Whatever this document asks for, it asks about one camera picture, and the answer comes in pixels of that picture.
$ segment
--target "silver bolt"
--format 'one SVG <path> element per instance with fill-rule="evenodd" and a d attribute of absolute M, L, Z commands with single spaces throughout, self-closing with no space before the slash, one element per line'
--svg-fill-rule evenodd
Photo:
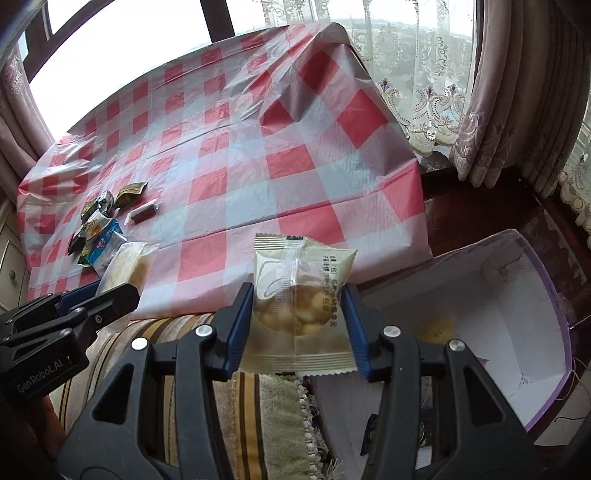
<path fill-rule="evenodd" d="M 449 348 L 454 352 L 461 352 L 466 348 L 466 344 L 461 340 L 453 339 L 449 342 Z"/>
<path fill-rule="evenodd" d="M 213 328 L 209 325 L 199 325 L 195 329 L 195 333 L 200 337 L 208 337 L 213 333 Z"/>
<path fill-rule="evenodd" d="M 384 335 L 386 337 L 396 338 L 401 333 L 402 333 L 402 331 L 394 325 L 388 325 L 388 326 L 384 327 Z"/>
<path fill-rule="evenodd" d="M 136 338 L 131 342 L 131 348 L 134 350 L 143 350 L 148 346 L 148 341 L 144 337 Z"/>

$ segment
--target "checkered tablecloth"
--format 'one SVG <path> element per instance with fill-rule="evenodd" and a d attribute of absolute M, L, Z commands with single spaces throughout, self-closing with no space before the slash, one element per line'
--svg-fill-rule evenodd
<path fill-rule="evenodd" d="M 135 318 L 230 303 L 258 232 L 357 248 L 355 282 L 431 257 L 414 154 L 337 24 L 218 42 L 86 115 L 20 185 L 29 298 L 97 279 L 67 255 L 82 207 L 145 180 L 158 213 L 122 228 L 160 248 Z"/>

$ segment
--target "striped cushion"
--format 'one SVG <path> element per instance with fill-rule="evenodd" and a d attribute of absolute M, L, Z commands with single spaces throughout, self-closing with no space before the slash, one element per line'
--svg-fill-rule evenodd
<path fill-rule="evenodd" d="M 212 314 L 140 320 L 121 333 L 101 330 L 86 354 L 90 365 L 51 393 L 66 432 L 82 412 L 125 348 L 138 337 L 153 343 L 185 335 Z M 320 457 L 311 432 L 306 390 L 295 378 L 237 373 L 214 382 L 217 412 L 228 458 L 239 480 L 310 480 L 319 475 Z M 164 379 L 165 461 L 178 466 L 174 415 L 174 377 Z"/>

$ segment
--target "lace curtain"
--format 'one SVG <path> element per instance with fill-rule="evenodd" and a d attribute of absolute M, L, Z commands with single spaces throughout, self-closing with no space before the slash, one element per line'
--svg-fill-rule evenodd
<path fill-rule="evenodd" d="M 473 83 L 473 0 L 251 1 L 267 27 L 343 25 L 411 146 L 453 145 Z"/>

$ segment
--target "purple trim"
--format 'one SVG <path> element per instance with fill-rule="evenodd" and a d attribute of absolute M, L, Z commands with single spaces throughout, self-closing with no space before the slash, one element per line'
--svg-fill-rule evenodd
<path fill-rule="evenodd" d="M 546 411 L 550 408 L 552 403 L 554 403 L 554 401 L 558 397 L 560 390 L 562 390 L 566 381 L 569 379 L 570 371 L 573 365 L 569 326 L 566 322 L 564 310 L 562 309 L 562 306 L 558 300 L 558 293 L 554 288 L 554 284 L 552 283 L 552 280 L 548 275 L 546 267 L 541 262 L 538 255 L 535 253 L 535 250 L 528 243 L 528 241 L 516 230 L 505 230 L 504 232 L 501 232 L 501 235 L 503 234 L 508 236 L 510 235 L 511 237 L 513 237 L 515 242 L 517 242 L 517 244 L 523 249 L 527 257 L 530 259 L 532 265 L 538 272 L 538 275 L 540 276 L 540 279 L 544 284 L 544 287 L 546 287 L 546 292 L 548 292 L 548 296 L 550 297 L 552 306 L 554 307 L 554 312 L 556 313 L 556 320 L 558 320 L 558 325 L 560 326 L 560 333 L 562 335 L 562 342 L 564 345 L 564 365 L 567 370 L 565 370 L 562 380 L 558 382 L 558 385 L 556 386 L 552 394 L 549 396 L 548 400 L 546 400 L 542 408 L 540 408 L 538 410 L 538 413 L 536 413 L 534 417 L 527 423 L 527 425 L 525 425 L 526 431 L 530 431 L 530 429 L 536 424 L 536 422 L 538 422 L 538 420 L 542 418 L 542 415 L 546 413 Z"/>

